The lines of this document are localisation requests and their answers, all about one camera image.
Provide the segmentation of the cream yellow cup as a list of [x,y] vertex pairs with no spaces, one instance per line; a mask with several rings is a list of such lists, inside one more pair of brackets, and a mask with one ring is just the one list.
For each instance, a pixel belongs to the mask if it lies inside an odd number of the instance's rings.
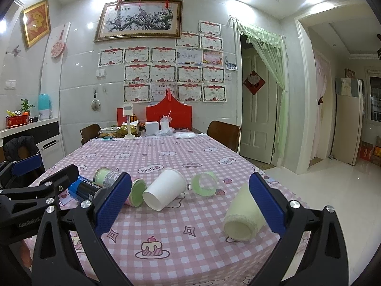
[[265,218],[249,191],[249,184],[244,183],[225,215],[225,235],[236,241],[250,241],[265,224]]

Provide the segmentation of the white paper cup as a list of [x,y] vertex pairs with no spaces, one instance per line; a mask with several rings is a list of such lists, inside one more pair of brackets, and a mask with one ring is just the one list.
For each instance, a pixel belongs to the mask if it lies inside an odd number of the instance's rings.
[[187,181],[174,169],[165,169],[143,192],[144,202],[153,210],[161,211],[186,190]]

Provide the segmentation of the clear green glass cup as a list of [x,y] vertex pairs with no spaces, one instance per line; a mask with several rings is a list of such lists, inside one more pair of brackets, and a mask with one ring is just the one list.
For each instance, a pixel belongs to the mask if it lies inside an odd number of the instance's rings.
[[199,196],[211,197],[215,194],[218,179],[214,172],[202,172],[196,174],[191,180],[192,191]]

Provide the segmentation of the plastic cup with straw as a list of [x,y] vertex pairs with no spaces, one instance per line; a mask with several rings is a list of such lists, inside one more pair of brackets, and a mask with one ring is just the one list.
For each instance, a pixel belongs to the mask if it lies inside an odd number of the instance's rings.
[[167,130],[170,127],[170,123],[172,121],[170,114],[171,114],[171,110],[166,116],[162,116],[162,118],[160,119],[161,130]]

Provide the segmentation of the black jacket on chair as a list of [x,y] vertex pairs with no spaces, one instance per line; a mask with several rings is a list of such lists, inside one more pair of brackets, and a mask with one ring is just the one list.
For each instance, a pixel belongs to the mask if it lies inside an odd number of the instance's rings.
[[32,136],[11,139],[4,144],[3,150],[7,161],[20,161],[39,154],[39,149]]

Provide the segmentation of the blue CoolTowel can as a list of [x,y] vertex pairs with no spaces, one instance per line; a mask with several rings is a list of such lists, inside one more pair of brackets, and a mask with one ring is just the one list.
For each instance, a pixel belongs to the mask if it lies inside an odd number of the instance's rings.
[[73,199],[82,202],[94,201],[106,189],[106,187],[96,185],[92,180],[79,175],[77,180],[69,186],[68,192]]

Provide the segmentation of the pink green towel canister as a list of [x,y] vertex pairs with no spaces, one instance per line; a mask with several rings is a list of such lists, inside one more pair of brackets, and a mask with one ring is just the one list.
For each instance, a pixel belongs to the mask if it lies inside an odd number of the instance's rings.
[[[96,170],[93,176],[93,182],[101,187],[111,188],[120,181],[123,181],[124,174],[117,169],[100,167]],[[132,186],[130,193],[125,201],[125,205],[131,207],[140,207],[143,205],[143,192],[147,189],[147,184],[144,179],[130,179]]]

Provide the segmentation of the white side cabinet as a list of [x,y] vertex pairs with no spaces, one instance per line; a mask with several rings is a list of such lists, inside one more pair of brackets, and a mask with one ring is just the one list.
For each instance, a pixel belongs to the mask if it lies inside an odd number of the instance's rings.
[[34,138],[34,143],[39,149],[46,170],[55,166],[65,156],[58,118],[3,129],[1,130],[1,146],[20,136],[32,136]]

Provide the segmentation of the red planter with plants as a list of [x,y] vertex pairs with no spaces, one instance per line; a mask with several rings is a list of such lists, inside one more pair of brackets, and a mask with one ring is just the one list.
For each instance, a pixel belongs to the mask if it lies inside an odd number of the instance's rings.
[[14,128],[28,125],[30,122],[30,109],[35,106],[30,104],[28,99],[21,99],[21,108],[15,111],[6,111],[6,127]]

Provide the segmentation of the left wooden chair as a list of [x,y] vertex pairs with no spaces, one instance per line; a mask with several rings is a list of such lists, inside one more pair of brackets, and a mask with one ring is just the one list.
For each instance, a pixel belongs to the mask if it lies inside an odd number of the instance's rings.
[[94,123],[80,130],[81,133],[81,144],[89,142],[91,139],[94,139],[98,136],[101,127]]

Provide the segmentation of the wooden chair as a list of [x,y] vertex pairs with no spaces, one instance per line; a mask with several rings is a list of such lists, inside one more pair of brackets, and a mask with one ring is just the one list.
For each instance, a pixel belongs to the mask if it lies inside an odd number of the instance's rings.
[[89,142],[91,139],[94,139],[98,136],[101,127],[94,123],[80,130],[81,133],[81,144]]
[[236,153],[238,152],[240,133],[241,128],[239,126],[221,121],[212,121],[207,129],[209,137]]

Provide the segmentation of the light blue humidifier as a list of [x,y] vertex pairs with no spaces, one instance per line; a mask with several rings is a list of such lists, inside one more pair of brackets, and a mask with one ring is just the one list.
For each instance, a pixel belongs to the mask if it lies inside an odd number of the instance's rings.
[[48,94],[40,94],[38,96],[37,109],[39,112],[40,120],[52,118],[52,106]]

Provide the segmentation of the pink checkered tablecloth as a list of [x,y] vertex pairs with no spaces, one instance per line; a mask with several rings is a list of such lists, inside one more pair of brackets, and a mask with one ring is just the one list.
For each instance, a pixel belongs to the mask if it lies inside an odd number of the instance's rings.
[[263,219],[254,238],[225,234],[257,168],[208,136],[92,140],[49,167],[75,165],[93,179],[101,168],[147,184],[142,205],[126,205],[103,242],[134,285],[248,285],[279,241]]

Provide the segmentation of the white desk lamp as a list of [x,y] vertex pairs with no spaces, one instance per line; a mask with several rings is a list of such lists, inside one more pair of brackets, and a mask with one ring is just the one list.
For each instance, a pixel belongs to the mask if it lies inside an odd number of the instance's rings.
[[123,104],[123,115],[127,118],[127,135],[125,136],[125,139],[134,139],[135,135],[131,133],[131,127],[130,127],[130,116],[133,115],[132,103]]

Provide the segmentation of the white square box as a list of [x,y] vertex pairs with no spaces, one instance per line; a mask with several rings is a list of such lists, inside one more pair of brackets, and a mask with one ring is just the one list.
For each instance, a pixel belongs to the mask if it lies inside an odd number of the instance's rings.
[[154,136],[159,129],[160,126],[157,121],[147,121],[145,123],[145,134],[147,136]]

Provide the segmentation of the red gift box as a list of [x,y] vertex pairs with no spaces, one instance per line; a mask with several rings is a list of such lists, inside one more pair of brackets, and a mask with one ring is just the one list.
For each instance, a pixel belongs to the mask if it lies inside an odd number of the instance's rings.
[[175,129],[192,128],[192,107],[179,102],[170,91],[166,89],[165,97],[156,105],[147,106],[145,109],[146,121],[159,122],[163,116],[172,118],[170,126]]

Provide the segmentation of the gold framed red picture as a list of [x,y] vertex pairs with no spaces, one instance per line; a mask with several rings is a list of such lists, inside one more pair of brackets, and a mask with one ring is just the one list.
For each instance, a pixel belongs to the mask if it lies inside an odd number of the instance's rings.
[[21,11],[23,39],[27,48],[34,46],[51,31],[48,0],[42,0]]

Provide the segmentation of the right wooden chair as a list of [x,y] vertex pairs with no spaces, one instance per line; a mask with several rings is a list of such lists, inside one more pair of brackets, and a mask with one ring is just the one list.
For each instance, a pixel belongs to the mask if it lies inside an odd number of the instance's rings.
[[236,153],[238,152],[240,133],[241,128],[239,126],[221,121],[212,121],[207,129],[209,137]]

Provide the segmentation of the white door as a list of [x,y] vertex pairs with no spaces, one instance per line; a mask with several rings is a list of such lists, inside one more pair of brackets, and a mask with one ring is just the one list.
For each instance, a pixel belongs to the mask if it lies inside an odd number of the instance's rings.
[[243,49],[243,80],[253,70],[266,83],[255,95],[243,85],[240,154],[270,164],[275,152],[277,83],[257,51],[254,48]]

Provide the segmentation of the plum blossom framed painting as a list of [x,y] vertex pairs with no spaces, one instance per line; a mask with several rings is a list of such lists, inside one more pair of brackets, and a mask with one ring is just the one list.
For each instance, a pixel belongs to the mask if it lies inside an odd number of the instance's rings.
[[106,3],[94,41],[181,37],[181,0],[117,0]]

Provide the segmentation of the red diamond door decoration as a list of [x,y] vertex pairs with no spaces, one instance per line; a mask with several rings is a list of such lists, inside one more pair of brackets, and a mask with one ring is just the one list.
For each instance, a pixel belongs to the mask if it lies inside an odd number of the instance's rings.
[[243,85],[255,95],[265,85],[265,81],[253,70],[243,81]]

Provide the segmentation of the round pink wall ornament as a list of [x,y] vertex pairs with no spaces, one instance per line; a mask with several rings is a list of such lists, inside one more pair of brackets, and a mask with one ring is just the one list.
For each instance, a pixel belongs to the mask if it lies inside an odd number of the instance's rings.
[[51,52],[50,52],[51,58],[59,57],[65,48],[65,42],[63,41],[64,31],[65,31],[65,25],[63,26],[63,29],[60,33],[58,41],[55,42],[55,44],[53,45],[53,47],[51,49]]

